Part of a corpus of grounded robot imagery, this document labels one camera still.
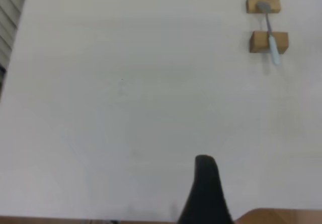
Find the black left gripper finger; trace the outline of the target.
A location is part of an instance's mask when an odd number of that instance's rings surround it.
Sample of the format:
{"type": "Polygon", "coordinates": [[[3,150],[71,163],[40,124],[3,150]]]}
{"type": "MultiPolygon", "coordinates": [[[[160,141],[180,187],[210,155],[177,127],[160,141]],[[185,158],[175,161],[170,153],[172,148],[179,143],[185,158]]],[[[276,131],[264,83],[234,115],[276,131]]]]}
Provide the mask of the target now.
{"type": "Polygon", "coordinates": [[[213,157],[198,155],[195,158],[193,185],[177,223],[234,223],[213,157]]]}

